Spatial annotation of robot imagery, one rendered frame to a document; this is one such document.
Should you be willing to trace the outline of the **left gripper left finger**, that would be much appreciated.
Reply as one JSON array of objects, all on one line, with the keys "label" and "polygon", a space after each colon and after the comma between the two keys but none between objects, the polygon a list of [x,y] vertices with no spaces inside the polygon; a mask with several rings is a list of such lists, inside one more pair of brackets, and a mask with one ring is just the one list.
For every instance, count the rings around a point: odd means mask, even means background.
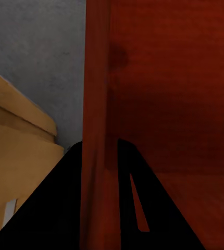
[{"label": "left gripper left finger", "polygon": [[0,250],[79,250],[82,141],[74,144],[0,232]]}]

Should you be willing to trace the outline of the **storage box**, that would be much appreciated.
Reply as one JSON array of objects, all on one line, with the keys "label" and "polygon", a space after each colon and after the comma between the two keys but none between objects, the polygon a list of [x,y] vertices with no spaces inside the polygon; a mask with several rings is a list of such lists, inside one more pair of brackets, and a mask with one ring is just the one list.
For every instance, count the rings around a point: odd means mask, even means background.
[{"label": "storage box", "polygon": [[121,250],[119,139],[224,250],[224,0],[86,0],[79,250]]}]

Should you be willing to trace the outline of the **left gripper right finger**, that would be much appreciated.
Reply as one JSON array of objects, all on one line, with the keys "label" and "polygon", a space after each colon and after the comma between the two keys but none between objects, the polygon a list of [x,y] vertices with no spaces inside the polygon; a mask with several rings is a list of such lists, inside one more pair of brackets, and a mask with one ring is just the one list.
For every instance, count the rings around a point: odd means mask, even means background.
[{"label": "left gripper right finger", "polygon": [[[138,229],[130,174],[150,232]],[[205,250],[138,148],[118,140],[121,250]]]}]

